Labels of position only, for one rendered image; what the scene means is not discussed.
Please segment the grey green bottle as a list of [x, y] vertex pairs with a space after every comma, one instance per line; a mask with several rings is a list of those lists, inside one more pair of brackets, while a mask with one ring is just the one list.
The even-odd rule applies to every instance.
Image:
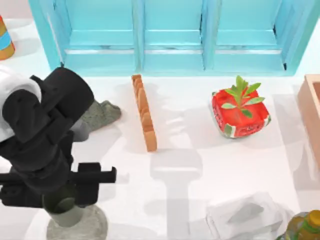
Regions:
[[50, 216], [45, 240], [107, 240], [105, 213], [95, 204], [79, 206], [76, 197], [69, 184], [42, 196], [42, 207]]

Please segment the pale grey rounded box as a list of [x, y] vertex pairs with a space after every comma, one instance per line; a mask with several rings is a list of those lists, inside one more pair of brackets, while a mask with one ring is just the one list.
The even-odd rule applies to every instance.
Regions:
[[91, 129], [81, 118], [70, 129], [73, 132], [73, 142], [84, 142], [89, 138]]

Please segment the grey rock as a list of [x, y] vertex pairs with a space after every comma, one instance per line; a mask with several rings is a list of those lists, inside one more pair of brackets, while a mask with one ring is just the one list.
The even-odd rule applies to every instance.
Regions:
[[81, 116], [81, 120], [88, 124], [91, 131], [96, 131], [117, 121], [122, 115], [121, 109], [108, 100], [94, 101]]

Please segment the long brown bread loaf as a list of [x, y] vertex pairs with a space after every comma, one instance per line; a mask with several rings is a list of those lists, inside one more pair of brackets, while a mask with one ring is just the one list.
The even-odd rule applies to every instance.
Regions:
[[157, 138], [142, 76], [140, 74], [132, 75], [131, 80], [146, 149], [148, 152], [155, 152], [157, 150]]

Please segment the white tissue box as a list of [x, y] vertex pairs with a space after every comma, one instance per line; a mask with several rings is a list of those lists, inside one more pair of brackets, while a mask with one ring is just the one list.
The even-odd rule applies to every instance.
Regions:
[[267, 192], [256, 192], [208, 207], [212, 240], [276, 240], [294, 213]]

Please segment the light blue rack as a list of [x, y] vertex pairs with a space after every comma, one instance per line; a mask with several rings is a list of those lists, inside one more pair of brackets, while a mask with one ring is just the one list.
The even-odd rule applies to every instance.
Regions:
[[51, 69], [292, 76], [320, 0], [28, 0]]

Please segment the red pot with green plant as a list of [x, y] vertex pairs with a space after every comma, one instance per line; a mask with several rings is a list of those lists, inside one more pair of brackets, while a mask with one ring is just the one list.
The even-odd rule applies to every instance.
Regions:
[[227, 138], [238, 139], [261, 131], [272, 118], [259, 96], [260, 82], [249, 84], [240, 75], [235, 84], [211, 94], [211, 109], [220, 132]]

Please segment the yellow green bottle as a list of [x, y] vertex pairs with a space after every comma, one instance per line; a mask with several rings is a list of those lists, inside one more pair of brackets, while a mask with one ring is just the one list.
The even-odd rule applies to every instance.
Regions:
[[320, 210], [295, 215], [277, 240], [320, 240]]

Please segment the salmon-coloured shallow box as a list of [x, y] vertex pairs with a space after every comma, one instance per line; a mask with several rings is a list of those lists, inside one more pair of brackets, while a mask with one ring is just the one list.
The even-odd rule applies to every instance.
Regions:
[[297, 94], [300, 114], [320, 169], [320, 74], [306, 74]]

